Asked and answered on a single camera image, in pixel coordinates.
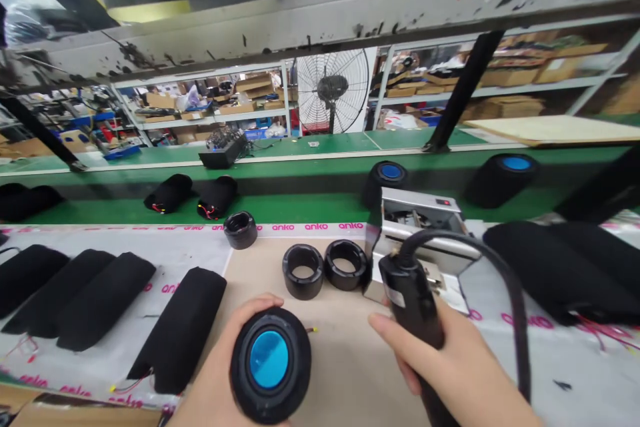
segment cardboard box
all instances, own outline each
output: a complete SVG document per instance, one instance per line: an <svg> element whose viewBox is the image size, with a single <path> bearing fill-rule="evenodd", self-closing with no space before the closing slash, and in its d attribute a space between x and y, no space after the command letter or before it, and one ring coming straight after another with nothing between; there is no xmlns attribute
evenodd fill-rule
<svg viewBox="0 0 640 427"><path fill-rule="evenodd" d="M283 100L269 100L265 102L265 110L278 110L285 107Z"/></svg>
<svg viewBox="0 0 640 427"><path fill-rule="evenodd" d="M202 120L204 117L207 117L207 111L198 111L198 112L183 112L180 114L182 120Z"/></svg>
<svg viewBox="0 0 640 427"><path fill-rule="evenodd" d="M422 78L429 80L431 83L434 83L435 85L455 85L456 83L458 83L458 77L443 79L440 77L436 77L435 75L431 75L428 72L424 72L422 74Z"/></svg>
<svg viewBox="0 0 640 427"><path fill-rule="evenodd" d="M251 100L259 97L264 97L265 95L271 95L273 93L273 87L271 84L266 85L265 87L259 87L257 89L245 90L245 94Z"/></svg>
<svg viewBox="0 0 640 427"><path fill-rule="evenodd" d="M87 134L80 130L69 130L60 133L60 139L73 153L93 151L95 148Z"/></svg>
<svg viewBox="0 0 640 427"><path fill-rule="evenodd" d="M195 141L203 141L211 136L211 132L198 132L195 134Z"/></svg>
<svg viewBox="0 0 640 427"><path fill-rule="evenodd" d="M239 80L235 83L235 90L238 92L253 90L260 87L271 87L271 90L273 91L270 73L261 73L255 77L247 78L246 80Z"/></svg>
<svg viewBox="0 0 640 427"><path fill-rule="evenodd" d="M218 109L219 115L233 115L235 113L249 113L255 111L257 104L252 101L249 103L240 103L239 105L222 105Z"/></svg>
<svg viewBox="0 0 640 427"><path fill-rule="evenodd" d="M571 47L568 49L556 50L555 57L579 57L582 55L593 55L600 53L607 48L608 43L594 43L593 45L581 45L580 47Z"/></svg>
<svg viewBox="0 0 640 427"><path fill-rule="evenodd" d="M528 85L538 75L539 69L530 70L487 70L482 76L482 85L485 87L513 87L516 85Z"/></svg>
<svg viewBox="0 0 640 427"><path fill-rule="evenodd" d="M416 90L417 89L415 87L403 88L403 89L392 88L392 89L387 90L387 97L388 98L411 97L411 96L415 95Z"/></svg>
<svg viewBox="0 0 640 427"><path fill-rule="evenodd" d="M584 62L583 57L570 57L549 60L539 71L534 83L553 83L568 80Z"/></svg>
<svg viewBox="0 0 640 427"><path fill-rule="evenodd" d="M426 86L427 82L407 82L398 83L394 88L420 88Z"/></svg>
<svg viewBox="0 0 640 427"><path fill-rule="evenodd" d="M439 85L427 85L426 87L421 87L415 91L416 95L435 95L436 93L443 93L445 90L444 87L440 87Z"/></svg>
<svg viewBox="0 0 640 427"><path fill-rule="evenodd" d="M173 121L175 120L175 115L164 115L162 117L147 117L145 119L145 123L158 123L162 121Z"/></svg>
<svg viewBox="0 0 640 427"><path fill-rule="evenodd" d="M184 145L185 143L195 141L197 126L187 125L185 127L174 127L173 133L175 134L175 138L178 141L178 144Z"/></svg>
<svg viewBox="0 0 640 427"><path fill-rule="evenodd" d="M147 103L152 108L168 108L175 110L175 97L171 97L166 93L148 93Z"/></svg>

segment plastic bag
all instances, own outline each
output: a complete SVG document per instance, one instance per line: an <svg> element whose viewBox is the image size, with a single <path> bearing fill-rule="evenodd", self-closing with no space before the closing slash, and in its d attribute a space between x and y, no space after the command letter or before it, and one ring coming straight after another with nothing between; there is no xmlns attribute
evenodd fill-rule
<svg viewBox="0 0 640 427"><path fill-rule="evenodd" d="M195 84L191 86L189 89L189 93L187 94L187 108L189 107L199 107L200 106L200 98L198 97L198 89Z"/></svg>
<svg viewBox="0 0 640 427"><path fill-rule="evenodd" d="M5 16L5 41L8 47L55 40L87 31L88 28L73 12L64 9L14 3L9 6Z"/></svg>

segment metal machine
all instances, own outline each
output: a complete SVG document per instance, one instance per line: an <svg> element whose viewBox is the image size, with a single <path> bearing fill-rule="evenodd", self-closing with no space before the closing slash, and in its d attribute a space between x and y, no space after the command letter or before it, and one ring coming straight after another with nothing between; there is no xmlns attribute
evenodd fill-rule
<svg viewBox="0 0 640 427"><path fill-rule="evenodd" d="M391 188L382 188L380 209L367 224L366 254L372 259L371 281L365 297L382 302L385 296L380 260L400 249L404 240L421 230L446 230L468 236L462 211L455 199ZM469 313L458 276L481 255L473 247L447 238L435 238L419 248L417 259L432 288L456 310Z"/></svg>

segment black cable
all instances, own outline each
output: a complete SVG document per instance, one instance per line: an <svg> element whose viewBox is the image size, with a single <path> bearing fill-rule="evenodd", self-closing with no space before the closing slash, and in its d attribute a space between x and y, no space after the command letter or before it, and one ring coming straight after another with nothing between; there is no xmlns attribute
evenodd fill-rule
<svg viewBox="0 0 640 427"><path fill-rule="evenodd" d="M518 371L518 390L527 402L531 403L531 364L529 361L529 341L527 338L527 315L525 299L522 294L520 279L511 267L492 248L478 239L446 230L421 230L407 238L400 252L398 263L401 267L411 267L417 260L415 252L418 248L435 238L448 238L475 248L484 255L500 273L509 292L511 311L513 314L513 337L515 341L515 359Z"/></svg>
<svg viewBox="0 0 640 427"><path fill-rule="evenodd" d="M0 255L4 254L5 252L8 252L9 250L17 250L18 252L22 252L20 250L20 247L7 247L5 249L0 250Z"/></svg>

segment storage rack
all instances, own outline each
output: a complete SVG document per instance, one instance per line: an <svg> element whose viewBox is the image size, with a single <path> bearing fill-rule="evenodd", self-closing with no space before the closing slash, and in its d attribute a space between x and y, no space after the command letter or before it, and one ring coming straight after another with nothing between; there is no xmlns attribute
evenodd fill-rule
<svg viewBox="0 0 640 427"><path fill-rule="evenodd" d="M609 15L603 17L594 17L580 21L566 21L558 23L548 23L546 25L534 25L527 29L512 29L505 32L505 36L522 35L526 33L534 33L546 30L558 30L572 27L584 27L587 25L597 25L600 23L611 23L616 21L624 21L630 19L638 19L640 15ZM445 37L441 39L432 39L428 41L418 41L412 43L397 43L389 47L387 60L384 65L383 77L380 85L380 93L377 97L370 97L369 100L376 101L375 115L373 120L374 128L378 124L380 111L385 105L398 105L401 103L417 103L448 100L451 92L434 93L431 95L412 95L411 97L385 97L387 90L387 82L393 64L393 57L399 51L404 50L420 50L430 47L452 45L458 43L466 43L475 41L477 35L459 35L457 37ZM567 115L576 115L580 109L593 97L597 90L609 79L625 77L625 73L617 73L618 68L626 62L630 54L640 45L640 29L630 38L624 47L618 52L615 59L609 65L609 68L601 75L594 77L582 77L559 81L555 83L531 83L529 85L518 85L516 87L484 87L473 92L472 97L493 97L495 95L517 95L520 93L531 93L538 91L550 91L560 89L587 88L584 93L574 102L567 110Z"/></svg>
<svg viewBox="0 0 640 427"><path fill-rule="evenodd" d="M166 122L154 122L154 123L143 123L139 122L136 119L136 115L132 110L132 104L128 101L125 96L123 96L119 89L127 88L127 87L145 87L149 84L160 84L160 83L170 83L170 82L178 82L178 81L189 81L196 79L203 79L206 77L219 77L222 75L231 75L234 73L247 73L251 71L265 71L265 70L274 70L280 69L281 78L282 78L282 90L284 92L284 103L285 107L282 109L274 109L274 110L257 110L253 112L245 112L245 113L232 113L229 115L216 115L215 112L212 116L207 116L200 120L172 120ZM291 135L291 117L289 115L289 87L287 81L287 66L285 64L285 60L274 62L274 63L257 63L253 65L238 65L236 67L228 67L223 69L216 70L208 70L208 71L200 71L195 73L188 73L186 75L166 75L161 77L152 77L146 79L144 81L141 80L131 80L131 81L122 81L122 82L114 82L111 84L111 90L114 95L118 98L124 108L127 110L127 115L131 119L131 123L134 128L136 128L140 134L141 139L144 144L151 147L153 144L149 139L146 131L156 130L156 129L166 129L166 128L174 128L174 127L189 127L196 125L211 125L213 123L219 122L228 122L228 121L241 121L241 120L252 120L258 118L266 118L266 117L279 117L284 115L287 120L287 136Z"/></svg>

